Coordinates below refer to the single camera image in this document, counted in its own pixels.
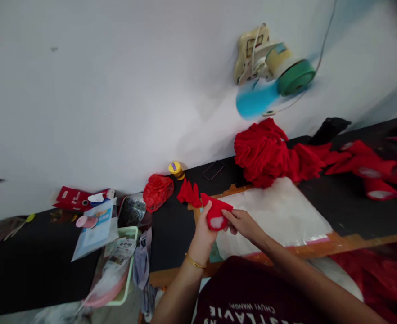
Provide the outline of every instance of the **red box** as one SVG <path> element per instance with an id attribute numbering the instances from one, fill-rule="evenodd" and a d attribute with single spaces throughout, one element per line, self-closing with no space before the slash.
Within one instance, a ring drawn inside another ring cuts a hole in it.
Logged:
<path id="1" fill-rule="evenodd" d="M 62 187 L 56 200 L 58 203 L 54 204 L 54 207 L 71 209 L 80 212 L 85 212 L 92 207 L 90 206 L 89 200 L 87 198 L 91 194 L 86 191 L 81 191 L 77 189 L 72 189 L 68 187 Z"/>

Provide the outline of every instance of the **black table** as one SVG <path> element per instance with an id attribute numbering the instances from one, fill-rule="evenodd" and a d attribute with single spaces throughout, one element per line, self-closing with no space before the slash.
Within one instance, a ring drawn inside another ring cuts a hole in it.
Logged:
<path id="1" fill-rule="evenodd" d="M 384 135 L 395 126 L 397 119 L 338 135 L 332 142 L 333 150 L 353 140 L 379 147 Z M 309 136 L 302 136 L 290 140 L 287 145 L 292 148 L 297 143 L 308 143 L 309 139 Z M 203 176 L 211 163 L 186 170 L 186 177 L 191 183 L 197 183 L 200 192 L 210 196 L 223 193 L 232 184 L 236 187 L 248 184 L 234 157 L 222 162 L 224 169 L 212 181 Z M 179 267 L 195 231 L 193 211 L 176 199 L 182 182 L 170 177 L 175 183 L 174 194 L 153 214 L 151 272 Z M 304 181 L 299 189 L 341 236 L 360 234 L 369 239 L 397 234 L 397 199 L 377 202 L 366 198 L 362 180 L 352 174 Z"/>
<path id="2" fill-rule="evenodd" d="M 0 315 L 84 299 L 100 251 L 71 262 L 81 229 L 38 213 L 0 243 Z"/>

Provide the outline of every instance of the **maroon t-shirt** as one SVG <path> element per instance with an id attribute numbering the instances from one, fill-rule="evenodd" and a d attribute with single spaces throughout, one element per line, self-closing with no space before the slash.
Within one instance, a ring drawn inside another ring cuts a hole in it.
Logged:
<path id="1" fill-rule="evenodd" d="M 228 258 L 198 296 L 195 324 L 307 324 L 329 321 L 268 266 Z"/>

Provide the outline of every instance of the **red plastic bag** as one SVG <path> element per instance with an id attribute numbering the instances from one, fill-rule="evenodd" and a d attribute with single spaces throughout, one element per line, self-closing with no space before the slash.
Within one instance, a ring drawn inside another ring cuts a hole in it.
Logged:
<path id="1" fill-rule="evenodd" d="M 151 214 L 164 204 L 173 194 L 173 180 L 163 175 L 152 174 L 143 191 L 146 210 Z"/>

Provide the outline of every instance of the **green plastic basket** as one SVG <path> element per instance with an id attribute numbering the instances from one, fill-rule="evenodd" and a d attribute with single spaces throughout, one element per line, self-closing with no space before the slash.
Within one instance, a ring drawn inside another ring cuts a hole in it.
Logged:
<path id="1" fill-rule="evenodd" d="M 121 227 L 117 229 L 117 232 L 119 233 L 119 237 L 135 239 L 136 242 L 139 235 L 141 235 L 141 232 L 139 231 L 139 228 L 137 226 Z M 120 306 L 125 302 L 126 298 L 128 297 L 128 294 L 132 290 L 131 276 L 132 276 L 133 263 L 134 263 L 134 254 L 131 256 L 130 268 L 128 270 L 128 276 L 126 278 L 125 287 L 123 287 L 122 290 L 119 292 L 119 294 L 117 294 L 117 296 L 112 301 L 108 302 L 106 306 Z"/>

